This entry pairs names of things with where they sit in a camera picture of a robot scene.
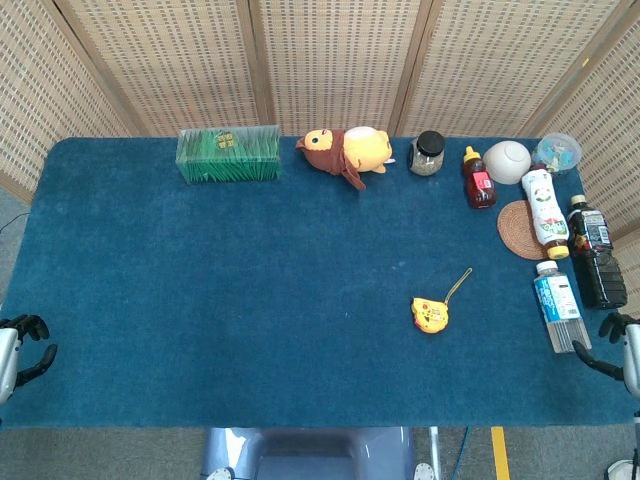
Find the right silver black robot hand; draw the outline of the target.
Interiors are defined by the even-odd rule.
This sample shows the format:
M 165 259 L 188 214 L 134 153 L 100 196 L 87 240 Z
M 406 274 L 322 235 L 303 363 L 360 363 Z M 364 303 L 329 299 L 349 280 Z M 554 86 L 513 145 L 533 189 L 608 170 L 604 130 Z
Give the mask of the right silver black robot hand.
M 639 398 L 639 320 L 619 312 L 610 313 L 603 320 L 598 334 L 609 336 L 609 342 L 622 342 L 624 364 L 616 366 L 594 358 L 579 341 L 573 340 L 572 346 L 578 358 L 589 368 L 616 381 L 624 383 L 627 391 Z

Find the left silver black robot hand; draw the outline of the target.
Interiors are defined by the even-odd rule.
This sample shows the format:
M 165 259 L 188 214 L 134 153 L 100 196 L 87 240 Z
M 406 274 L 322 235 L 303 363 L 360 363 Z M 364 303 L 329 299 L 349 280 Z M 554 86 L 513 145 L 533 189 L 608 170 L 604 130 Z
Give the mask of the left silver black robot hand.
M 4 405 L 16 388 L 42 376 L 54 363 L 58 345 L 49 345 L 42 358 L 33 366 L 18 370 L 19 355 L 26 336 L 33 341 L 50 338 L 46 322 L 38 315 L 22 314 L 1 320 L 1 404 Z

